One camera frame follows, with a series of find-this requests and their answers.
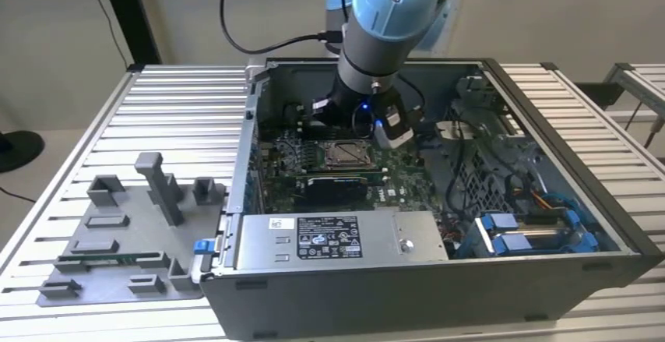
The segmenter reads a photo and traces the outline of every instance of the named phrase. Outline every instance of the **aluminum extrusion table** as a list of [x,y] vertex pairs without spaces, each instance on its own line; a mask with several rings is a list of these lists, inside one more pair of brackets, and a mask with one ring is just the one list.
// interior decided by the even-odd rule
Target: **aluminum extrusion table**
[[[504,65],[549,123],[665,251],[665,169],[558,70]],[[0,254],[0,339],[225,340],[207,300],[40,308],[36,288],[89,203],[97,174],[125,185],[140,151],[163,152],[183,182],[231,186],[245,103],[243,67],[147,66],[125,74],[83,139]],[[665,338],[665,264],[630,286],[598,291],[557,322],[372,334],[344,340],[576,341]],[[316,341],[338,340],[328,337]]]

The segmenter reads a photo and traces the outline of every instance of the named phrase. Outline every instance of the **blue latch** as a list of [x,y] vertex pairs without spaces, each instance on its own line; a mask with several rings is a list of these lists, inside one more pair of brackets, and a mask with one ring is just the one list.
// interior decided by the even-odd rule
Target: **blue latch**
[[572,227],[573,229],[577,229],[577,228],[578,228],[578,226],[580,226],[580,224],[582,223],[582,222],[580,221],[580,216],[578,216],[578,214],[577,214],[573,210],[566,210],[566,211],[565,211],[565,217],[566,217],[566,219],[568,219],[568,222],[570,223],[570,227]]
[[597,252],[598,251],[598,241],[592,233],[588,231],[582,232],[578,236],[578,242],[570,245],[565,245],[561,248],[564,252]]
[[196,255],[215,254],[215,240],[200,239],[199,241],[196,241],[195,254]]
[[492,240],[498,256],[518,255],[532,250],[529,240],[522,234],[505,234]]
[[512,213],[486,213],[480,220],[486,231],[516,231],[520,228]]

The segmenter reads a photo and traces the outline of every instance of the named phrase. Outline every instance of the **metal frame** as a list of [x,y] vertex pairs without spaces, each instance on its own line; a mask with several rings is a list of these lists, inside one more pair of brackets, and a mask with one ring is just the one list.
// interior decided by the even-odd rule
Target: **metal frame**
[[[665,251],[665,175],[653,157],[614,126],[608,113],[588,100],[564,74],[545,70],[540,64],[501,67],[602,187]],[[208,131],[240,125],[243,110],[235,110],[225,102],[243,95],[243,89],[243,68],[156,66],[125,76],[0,253],[0,338],[225,340],[205,299],[49,309],[33,303],[39,294],[35,288],[52,270],[49,260],[61,253],[63,237],[73,231],[85,210],[91,174],[123,173],[124,159],[139,147],[167,150],[167,146],[165,161],[172,163],[176,174],[184,174],[183,179],[200,170],[197,164],[208,164],[215,177],[229,185],[231,173],[225,169],[233,168],[233,146],[221,143],[220,136]],[[520,132],[517,122],[510,122]],[[456,327],[348,336],[344,340],[657,340],[665,335],[664,305],[661,264],[628,287],[598,291],[556,323]],[[317,338],[317,342],[326,340],[332,339]]]
[[617,63],[605,82],[618,83],[665,118],[665,65]]
[[[276,66],[280,64],[334,65],[336,59],[269,58],[268,62],[275,63]],[[441,327],[450,325],[450,321],[438,316],[446,314],[456,314],[456,321],[452,325],[461,323],[469,325],[480,323],[480,320],[484,323],[500,323],[516,322],[522,319],[530,321],[530,318],[557,319],[593,291],[601,288],[601,279],[605,279],[604,281],[612,279],[613,281],[610,284],[605,282],[605,286],[625,286],[665,257],[496,61],[478,58],[426,58],[409,59],[408,62],[414,65],[462,64],[480,67],[510,105],[514,115],[520,117],[521,124],[528,128],[528,132],[534,136],[550,160],[557,165],[580,199],[593,214],[598,216],[598,222],[620,246],[620,252],[602,252],[588,256],[576,254],[456,260],[442,263],[400,263],[385,266],[376,263],[345,263],[346,266],[344,266],[340,263],[321,262],[309,263],[308,266],[293,265],[287,268],[276,266],[255,270],[217,266],[212,271],[215,277],[203,281],[201,287],[215,313],[223,321],[223,325],[228,326],[235,339],[260,339],[263,333],[269,333],[273,338],[301,337],[303,334],[296,330],[307,330],[303,333],[312,333],[313,330],[317,330],[319,333],[322,330],[326,330],[325,333],[366,333],[368,330],[378,328],[389,330],[389,328],[408,328],[412,325]],[[264,83],[267,83],[265,80],[257,82],[253,89],[260,89]],[[245,119],[245,123],[248,122],[255,122],[253,118],[252,120]],[[248,131],[243,136],[249,139],[252,134],[253,131]],[[245,186],[244,178],[240,178],[240,181],[241,186]],[[232,199],[241,199],[247,194],[243,188],[233,191],[236,193],[232,193]],[[237,205],[237,208],[229,207],[229,212],[243,212],[240,210],[243,204],[236,202],[233,205]],[[225,232],[227,237],[239,236],[243,240],[247,232],[240,229],[240,226],[236,228],[235,231]],[[626,245],[641,256],[637,256]],[[236,260],[239,260],[239,253],[240,248],[235,247]],[[229,260],[228,253],[219,258],[219,261],[221,260]],[[593,266],[602,266],[602,271],[592,270]],[[548,272],[546,278],[552,281],[549,289],[561,292],[556,300],[548,293],[541,291],[529,293],[521,284],[498,280],[506,276],[506,273],[509,276],[526,279],[529,273],[534,273],[536,268]],[[414,273],[426,273],[426,278],[436,279],[433,281],[436,286],[429,288],[428,285],[432,284],[421,281],[422,278],[418,276],[422,275]],[[565,278],[576,283],[573,288],[562,284],[562,273],[566,273]],[[456,283],[473,284],[478,278],[488,278],[489,274],[494,277],[496,282],[484,285],[486,291],[484,294],[486,295],[481,299],[468,294],[442,294],[438,292],[441,288],[454,288]],[[260,290],[260,297],[252,291],[240,290],[239,286],[245,281],[256,279],[257,276],[267,286],[265,290]],[[329,277],[334,278],[337,285],[329,283]],[[398,278],[398,283],[392,281],[393,278]],[[418,287],[420,291],[404,293],[393,291],[394,288],[410,288],[412,286]],[[317,292],[321,288],[329,290],[322,294]],[[362,294],[357,294],[354,289],[378,289],[370,297],[390,299],[385,304],[406,305],[413,299],[420,299],[418,296],[422,295],[425,295],[426,300],[421,299],[417,309],[401,314],[398,319],[392,319],[390,315],[396,310],[388,310],[388,307],[382,307],[380,302],[364,305],[366,298],[362,297]],[[341,305],[336,305],[334,299],[353,298],[353,295],[358,304],[356,304],[354,309],[346,309],[342,312]],[[522,300],[514,301],[520,295],[525,295],[525,297]],[[333,325],[328,324],[328,313],[295,317],[296,314],[289,313],[288,308],[284,309],[287,303],[292,305],[308,304],[315,296],[320,304],[336,305],[332,306],[336,307],[333,310],[337,315]],[[505,312],[496,312],[492,309],[490,304],[505,304],[510,301],[513,301],[513,307]],[[437,312],[430,309],[432,304],[437,305]],[[364,323],[352,329],[354,325],[352,320],[358,317],[362,317]],[[384,323],[386,319],[392,320],[389,326]]]

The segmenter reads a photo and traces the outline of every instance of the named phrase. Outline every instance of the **white wall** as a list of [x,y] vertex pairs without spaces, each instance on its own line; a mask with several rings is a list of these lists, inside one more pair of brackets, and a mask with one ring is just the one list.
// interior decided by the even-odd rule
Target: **white wall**
[[[462,0],[448,55],[552,61],[574,79],[600,79],[613,62],[662,62],[662,3]],[[221,35],[219,0],[144,4],[167,63],[245,62]],[[228,2],[231,32],[248,48],[321,30],[322,17],[322,0]],[[309,42],[277,55],[321,56],[322,47]],[[85,127],[123,69],[96,0],[0,0],[0,130]]]
[[[144,6],[165,63],[248,60],[223,38],[219,0],[144,0]],[[324,29],[322,0],[229,0],[227,12],[247,48]],[[115,19],[113,25],[131,62]],[[324,56],[324,50],[312,41],[276,55]],[[96,0],[0,0],[0,130],[87,127],[123,72]]]
[[665,0],[462,0],[449,56],[554,62],[600,80],[614,62],[665,59]]
[[[173,64],[243,65],[248,56],[236,51],[220,29],[220,0],[144,0],[145,12],[163,59]],[[227,25],[245,48],[263,48],[287,38],[325,28],[324,0],[227,0]],[[325,55],[322,45],[308,41],[271,55]]]
[[96,0],[0,0],[0,130],[85,127],[124,69]]

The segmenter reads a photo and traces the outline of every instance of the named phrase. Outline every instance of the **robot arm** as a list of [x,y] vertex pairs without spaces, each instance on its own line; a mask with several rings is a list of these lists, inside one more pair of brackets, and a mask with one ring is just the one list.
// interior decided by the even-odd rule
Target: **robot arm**
[[442,0],[353,0],[332,92],[313,102],[325,125],[368,128],[384,148],[413,137],[393,81],[441,14]]

